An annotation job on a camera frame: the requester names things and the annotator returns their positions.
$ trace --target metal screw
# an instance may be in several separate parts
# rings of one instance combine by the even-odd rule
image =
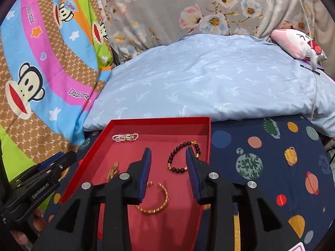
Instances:
[[[252,189],[257,187],[257,183],[255,181],[249,181],[247,185],[249,188],[252,188]]]
[[[126,180],[129,177],[130,177],[130,175],[128,173],[122,173],[122,174],[120,174],[120,179],[122,179],[122,180]]]
[[[216,172],[211,172],[208,175],[211,179],[218,179],[219,178],[219,174]]]
[[[81,185],[81,188],[83,189],[83,190],[87,190],[87,189],[89,189],[91,187],[91,183],[89,183],[89,182],[84,182],[84,183],[82,183],[82,185]]]

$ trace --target pink plush toy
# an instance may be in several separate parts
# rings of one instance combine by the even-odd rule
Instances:
[[[276,29],[271,32],[270,38],[296,59],[310,60],[313,56],[312,49],[317,55],[317,61],[327,59],[322,48],[301,31],[295,29]]]

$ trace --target white cable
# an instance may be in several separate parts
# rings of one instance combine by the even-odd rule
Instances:
[[[304,4],[303,4],[302,0],[299,0],[299,1],[300,1],[300,4],[301,4],[301,7],[303,8],[303,12],[304,12],[304,15],[305,15],[305,19],[306,19],[306,22],[307,22],[307,28],[308,28],[308,31],[309,31],[309,36],[312,39],[312,41],[311,41],[312,53],[311,53],[310,59],[311,59],[312,72],[314,73],[314,78],[315,78],[315,96],[314,96],[314,101],[313,101],[313,106],[312,106],[312,113],[311,113],[311,118],[310,118],[310,121],[312,122],[314,112],[315,112],[317,94],[318,94],[318,80],[317,80],[316,73],[315,73],[315,70],[318,68],[318,57],[317,57],[316,52],[313,49],[312,31],[311,31],[311,27],[309,25],[309,21],[307,19],[307,14],[306,14],[306,11],[305,11],[305,8],[304,8]]]

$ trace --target gold twisted bangle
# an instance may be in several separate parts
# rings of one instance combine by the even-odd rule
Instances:
[[[110,169],[109,172],[108,172],[107,180],[110,181],[118,173],[119,173],[119,163],[118,162],[114,162],[113,169]]]
[[[152,181],[150,181],[150,182],[148,182],[148,186],[151,186],[153,183],[152,183]],[[169,195],[168,195],[168,193],[167,193],[167,190],[166,190],[166,188],[162,185],[162,184],[160,184],[160,183],[158,183],[158,186],[159,187],[161,187],[162,189],[163,189],[163,191],[165,192],[165,201],[164,201],[164,203],[160,206],[160,207],[158,207],[158,208],[156,208],[156,209],[143,209],[142,207],[140,207],[140,206],[135,206],[139,211],[141,211],[141,212],[143,212],[143,213],[146,213],[146,214],[154,214],[154,213],[157,213],[157,212],[160,212],[161,210],[163,210],[166,206],[167,206],[167,204],[168,204],[168,202],[169,202]]]

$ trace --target human hand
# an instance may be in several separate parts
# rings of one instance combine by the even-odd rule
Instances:
[[[33,222],[34,228],[37,231],[42,231],[44,227],[46,226],[46,222],[44,221],[42,217],[42,212],[39,209],[36,209],[34,212],[34,215],[35,215],[34,222]],[[18,230],[11,230],[10,232],[18,244],[25,245],[28,243],[28,238],[23,232],[18,231]]]

